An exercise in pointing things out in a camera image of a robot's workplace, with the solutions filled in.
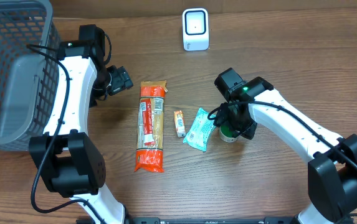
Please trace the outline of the teal wet wipes pack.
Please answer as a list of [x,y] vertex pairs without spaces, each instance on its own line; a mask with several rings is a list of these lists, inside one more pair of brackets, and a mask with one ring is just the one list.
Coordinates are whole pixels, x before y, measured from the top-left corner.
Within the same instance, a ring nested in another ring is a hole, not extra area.
[[214,121],[208,119],[208,115],[209,113],[203,108],[198,109],[192,126],[184,137],[183,143],[202,152],[207,151],[209,137],[216,128],[213,124]]

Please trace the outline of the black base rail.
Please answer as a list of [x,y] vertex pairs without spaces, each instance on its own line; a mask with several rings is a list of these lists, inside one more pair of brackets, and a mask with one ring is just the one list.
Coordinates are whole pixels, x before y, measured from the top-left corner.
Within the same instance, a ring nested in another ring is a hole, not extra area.
[[290,224],[293,217],[265,217],[258,219],[160,219],[157,217],[135,217],[124,221],[125,224]]

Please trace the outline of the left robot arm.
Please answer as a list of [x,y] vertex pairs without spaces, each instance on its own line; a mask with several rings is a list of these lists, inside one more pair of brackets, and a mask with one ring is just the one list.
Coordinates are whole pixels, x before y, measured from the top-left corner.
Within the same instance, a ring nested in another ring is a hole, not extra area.
[[88,136],[88,111],[98,101],[129,89],[133,82],[124,67],[108,63],[112,44],[95,24],[79,28],[78,40],[61,42],[55,56],[44,46],[27,48],[57,64],[59,79],[51,116],[43,134],[29,140],[29,153],[37,167],[31,205],[51,213],[79,204],[91,223],[134,223],[126,207],[106,184],[106,165]]

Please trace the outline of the green lid jar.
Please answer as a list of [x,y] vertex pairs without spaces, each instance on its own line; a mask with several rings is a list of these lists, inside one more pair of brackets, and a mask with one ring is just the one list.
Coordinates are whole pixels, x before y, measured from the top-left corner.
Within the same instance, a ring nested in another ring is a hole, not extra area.
[[219,127],[219,136],[224,142],[232,143],[237,141],[236,132],[229,126],[229,123],[224,123]]

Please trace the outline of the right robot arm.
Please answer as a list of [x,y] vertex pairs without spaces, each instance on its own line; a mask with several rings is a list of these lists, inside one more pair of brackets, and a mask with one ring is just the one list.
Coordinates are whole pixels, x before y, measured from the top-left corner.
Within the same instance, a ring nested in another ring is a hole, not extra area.
[[267,80],[247,82],[233,69],[214,81],[225,102],[208,118],[225,142],[253,139],[265,126],[307,164],[311,204],[294,217],[265,223],[353,223],[357,217],[357,135],[347,138],[320,126],[288,103]]

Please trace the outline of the white barcode scanner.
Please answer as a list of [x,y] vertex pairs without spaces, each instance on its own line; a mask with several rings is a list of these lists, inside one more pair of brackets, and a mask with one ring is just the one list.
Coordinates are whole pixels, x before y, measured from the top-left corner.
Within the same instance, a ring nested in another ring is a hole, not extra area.
[[209,48],[209,15],[205,8],[184,10],[182,27],[185,51],[202,51]]

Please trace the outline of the small orange snack box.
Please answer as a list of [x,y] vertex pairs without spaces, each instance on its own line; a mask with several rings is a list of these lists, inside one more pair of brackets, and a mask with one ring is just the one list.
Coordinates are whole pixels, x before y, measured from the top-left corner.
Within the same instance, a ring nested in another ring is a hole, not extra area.
[[183,138],[186,135],[184,116],[181,110],[174,112],[174,125],[176,128],[176,133],[179,138]]

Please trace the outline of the grey plastic mesh basket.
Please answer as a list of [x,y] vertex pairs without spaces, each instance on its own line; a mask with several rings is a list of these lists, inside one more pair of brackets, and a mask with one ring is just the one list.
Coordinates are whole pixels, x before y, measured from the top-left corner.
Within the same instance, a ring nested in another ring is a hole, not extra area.
[[0,1],[0,150],[26,151],[42,135],[55,100],[60,36],[49,1]]

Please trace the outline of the orange spaghetti packet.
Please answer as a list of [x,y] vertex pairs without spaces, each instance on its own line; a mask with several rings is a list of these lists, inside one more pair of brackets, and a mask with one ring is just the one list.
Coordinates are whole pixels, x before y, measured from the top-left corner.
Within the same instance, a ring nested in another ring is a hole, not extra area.
[[167,81],[141,82],[135,170],[163,172],[164,101]]

